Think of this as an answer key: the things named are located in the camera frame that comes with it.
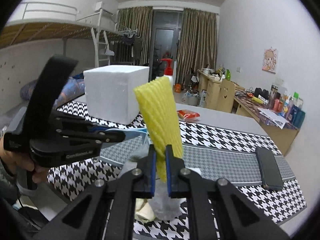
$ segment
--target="white foam cube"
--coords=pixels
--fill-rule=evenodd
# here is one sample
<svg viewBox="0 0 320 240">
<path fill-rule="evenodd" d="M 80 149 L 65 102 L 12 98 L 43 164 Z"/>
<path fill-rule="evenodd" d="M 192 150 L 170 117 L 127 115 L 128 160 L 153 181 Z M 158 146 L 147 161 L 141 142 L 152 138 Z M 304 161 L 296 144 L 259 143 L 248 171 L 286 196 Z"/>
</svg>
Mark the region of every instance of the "white foam cube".
<svg viewBox="0 0 320 240">
<path fill-rule="evenodd" d="M 130 124 L 139 113 L 133 89 L 148 82 L 149 67 L 110 65 L 84 71 L 88 114 Z"/>
</svg>

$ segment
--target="wooden chair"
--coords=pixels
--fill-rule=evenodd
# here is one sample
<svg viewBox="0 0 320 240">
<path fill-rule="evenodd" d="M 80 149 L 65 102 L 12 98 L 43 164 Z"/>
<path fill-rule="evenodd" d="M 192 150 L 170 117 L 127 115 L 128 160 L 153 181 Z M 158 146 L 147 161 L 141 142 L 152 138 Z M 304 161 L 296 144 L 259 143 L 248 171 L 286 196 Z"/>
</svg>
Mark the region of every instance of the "wooden chair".
<svg viewBox="0 0 320 240">
<path fill-rule="evenodd" d="M 236 85 L 226 79 L 222 80 L 216 110 L 231 113 Z"/>
</svg>

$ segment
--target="smartphone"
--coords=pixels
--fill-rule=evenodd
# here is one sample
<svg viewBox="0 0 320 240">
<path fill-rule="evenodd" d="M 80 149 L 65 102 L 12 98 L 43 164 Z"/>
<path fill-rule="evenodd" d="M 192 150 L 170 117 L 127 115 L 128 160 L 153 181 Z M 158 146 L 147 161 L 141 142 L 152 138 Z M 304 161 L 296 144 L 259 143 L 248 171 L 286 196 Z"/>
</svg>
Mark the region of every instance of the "smartphone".
<svg viewBox="0 0 320 240">
<path fill-rule="evenodd" d="M 267 190 L 282 190 L 283 181 L 273 152 L 261 147 L 257 147 L 255 152 L 263 188 Z"/>
</svg>

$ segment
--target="brown striped curtain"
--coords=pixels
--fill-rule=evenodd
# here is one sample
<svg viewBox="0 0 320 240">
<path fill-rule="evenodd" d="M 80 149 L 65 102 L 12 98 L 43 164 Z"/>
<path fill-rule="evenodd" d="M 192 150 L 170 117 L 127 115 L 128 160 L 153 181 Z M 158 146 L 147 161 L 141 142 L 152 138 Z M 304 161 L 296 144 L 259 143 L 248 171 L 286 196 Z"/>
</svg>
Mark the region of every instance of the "brown striped curtain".
<svg viewBox="0 0 320 240">
<path fill-rule="evenodd" d="M 209 64 L 210 68 L 214 69 L 216 58 L 216 14 L 185 8 L 182 15 L 176 83 L 185 82 L 186 73 L 190 73 L 190 68 L 196 72 Z"/>
<path fill-rule="evenodd" d="M 149 62 L 152 15 L 152 6 L 120 9 L 118 13 L 117 31 L 123 31 L 126 27 L 132 30 L 138 29 L 138 36 L 142 38 L 142 52 L 139 65 Z M 114 48 L 114 61 L 132 61 L 130 45 L 125 45 L 122 42 L 115 42 Z"/>
</svg>

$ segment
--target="yellow foam sleeve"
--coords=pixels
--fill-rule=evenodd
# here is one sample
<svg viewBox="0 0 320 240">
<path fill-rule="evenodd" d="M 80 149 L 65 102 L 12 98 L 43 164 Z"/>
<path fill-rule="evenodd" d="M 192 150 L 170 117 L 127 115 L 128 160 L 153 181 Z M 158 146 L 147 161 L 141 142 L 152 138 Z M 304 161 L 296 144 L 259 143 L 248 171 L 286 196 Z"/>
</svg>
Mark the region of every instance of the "yellow foam sleeve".
<svg viewBox="0 0 320 240">
<path fill-rule="evenodd" d="M 172 86 L 168 77 L 161 77 L 133 89 L 140 112 L 154 144 L 160 179 L 167 181 L 165 147 L 172 145 L 173 155 L 182 158 L 182 140 Z"/>
</svg>

